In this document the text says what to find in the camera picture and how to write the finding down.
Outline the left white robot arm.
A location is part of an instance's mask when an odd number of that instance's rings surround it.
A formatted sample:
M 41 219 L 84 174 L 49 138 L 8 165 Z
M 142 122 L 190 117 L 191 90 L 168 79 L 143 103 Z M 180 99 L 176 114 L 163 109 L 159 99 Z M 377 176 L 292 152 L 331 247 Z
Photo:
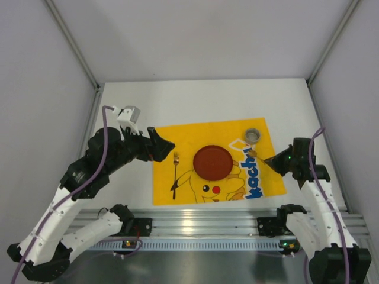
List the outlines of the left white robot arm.
M 17 272 L 29 281 L 51 282 L 94 244 L 133 227 L 134 215 L 127 206 L 116 204 L 103 217 L 68 234 L 66 231 L 82 208 L 110 182 L 110 176 L 134 159 L 162 162 L 175 144 L 162 138 L 155 128 L 148 137 L 132 134 L 129 128 L 100 128 L 88 140 L 85 155 L 73 162 L 59 182 L 48 209 L 32 232 L 7 249 L 18 264 Z

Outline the gold spoon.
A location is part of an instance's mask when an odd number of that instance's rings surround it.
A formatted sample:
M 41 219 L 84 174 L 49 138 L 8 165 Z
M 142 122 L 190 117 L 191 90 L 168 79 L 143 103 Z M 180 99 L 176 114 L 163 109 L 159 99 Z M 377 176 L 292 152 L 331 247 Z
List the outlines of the gold spoon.
M 258 156 L 257 152 L 255 150 L 249 150 L 248 156 L 254 159 L 260 160 L 263 164 L 266 164 L 265 160 Z

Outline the yellow Pikachu placemat cloth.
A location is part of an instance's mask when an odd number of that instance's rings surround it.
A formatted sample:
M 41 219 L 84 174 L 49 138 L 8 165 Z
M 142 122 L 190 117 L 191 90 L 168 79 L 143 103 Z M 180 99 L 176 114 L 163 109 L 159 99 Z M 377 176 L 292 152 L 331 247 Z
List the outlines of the yellow Pikachu placemat cloth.
M 256 128 L 261 139 L 255 145 L 245 142 L 245 131 Z M 264 118 L 205 122 L 159 127 L 158 133 L 173 142 L 173 152 L 161 163 L 153 164 L 153 204 L 181 205 L 255 200 L 285 195 L 287 190 L 280 174 L 260 160 L 248 156 L 255 150 L 266 159 L 274 155 L 269 129 Z M 233 158 L 232 172 L 224 179 L 208 181 L 193 168 L 193 158 L 208 145 L 225 148 Z M 174 184 L 174 153 L 179 153 L 176 176 L 176 199 L 172 198 Z

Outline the gold fork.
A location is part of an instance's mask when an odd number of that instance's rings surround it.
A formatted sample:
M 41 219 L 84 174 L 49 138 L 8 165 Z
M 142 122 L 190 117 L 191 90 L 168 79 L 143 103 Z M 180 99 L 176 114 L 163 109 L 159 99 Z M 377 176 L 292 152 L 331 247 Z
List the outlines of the gold fork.
M 173 200 L 175 200 L 176 199 L 176 189 L 177 189 L 176 176 L 177 176 L 177 168 L 179 165 L 179 153 L 178 152 L 174 153 L 173 164 L 174 164 L 174 184 L 173 184 L 173 188 L 172 188 L 172 198 L 173 198 Z

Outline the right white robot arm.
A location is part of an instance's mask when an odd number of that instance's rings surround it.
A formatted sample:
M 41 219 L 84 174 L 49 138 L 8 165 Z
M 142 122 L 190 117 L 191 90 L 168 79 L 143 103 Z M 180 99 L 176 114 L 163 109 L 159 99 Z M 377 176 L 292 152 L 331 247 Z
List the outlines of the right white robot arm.
M 301 205 L 277 208 L 277 219 L 294 234 L 309 260 L 312 283 L 363 283 L 371 264 L 348 231 L 336 205 L 329 173 L 316 164 L 314 141 L 295 138 L 287 149 L 265 160 L 281 176 L 291 173 L 308 202 L 311 216 Z

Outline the red round plate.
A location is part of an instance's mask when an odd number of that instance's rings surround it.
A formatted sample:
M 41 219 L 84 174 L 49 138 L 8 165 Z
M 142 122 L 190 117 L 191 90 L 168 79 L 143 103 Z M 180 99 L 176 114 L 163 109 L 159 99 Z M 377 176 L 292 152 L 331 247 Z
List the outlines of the red round plate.
M 202 179 L 218 181 L 232 172 L 233 158 L 225 148 L 208 145 L 195 153 L 192 164 L 196 174 Z

